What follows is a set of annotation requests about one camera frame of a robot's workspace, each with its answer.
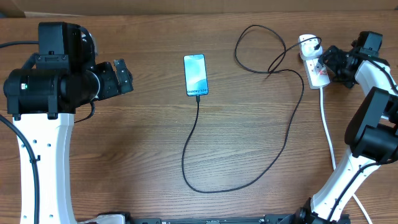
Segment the white power strip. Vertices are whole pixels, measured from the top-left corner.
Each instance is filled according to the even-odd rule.
[[[298,41],[312,37],[315,37],[315,35],[304,34],[298,38]],[[315,46],[318,43],[317,39],[311,39],[300,44],[300,56],[304,62],[305,73],[307,74],[310,88],[313,90],[327,86],[330,83],[326,66],[318,62],[319,56],[322,54],[322,46],[315,50]]]

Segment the tabletop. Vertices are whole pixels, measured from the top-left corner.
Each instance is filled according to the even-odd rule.
[[[299,49],[289,51],[280,68],[304,79],[303,100],[293,118],[284,152],[255,184],[222,194],[199,194],[182,178],[181,155],[193,126],[195,98],[185,92],[183,56],[205,54],[210,93],[201,97],[197,128],[187,148],[187,179],[201,190],[237,187],[256,178],[280,151],[289,119],[300,97],[294,73],[271,75],[243,70],[233,57],[236,41],[251,24],[274,29],[287,46],[302,34],[349,50],[361,31],[383,34],[380,57],[398,72],[398,13],[272,12],[167,16],[63,17],[0,19],[0,43],[37,40],[41,21],[65,21],[86,27],[98,46],[97,63],[123,58],[134,77],[134,91],[96,103],[95,115],[73,128],[70,178],[77,220],[97,213],[129,211],[134,217],[258,217],[294,213],[317,193],[332,173],[330,152],[319,109],[319,91],[311,90]],[[0,85],[37,46],[0,49]],[[266,70],[282,52],[280,40],[263,29],[248,33],[238,49],[248,67]],[[359,86],[325,88],[325,113],[336,160],[344,153],[345,129],[364,99]],[[6,98],[0,96],[6,115]],[[75,119],[90,113],[77,109]],[[15,135],[0,125],[0,223],[18,223],[21,174]],[[397,164],[382,166],[357,191],[374,223],[398,219]],[[344,213],[353,223],[365,219],[354,200]]]

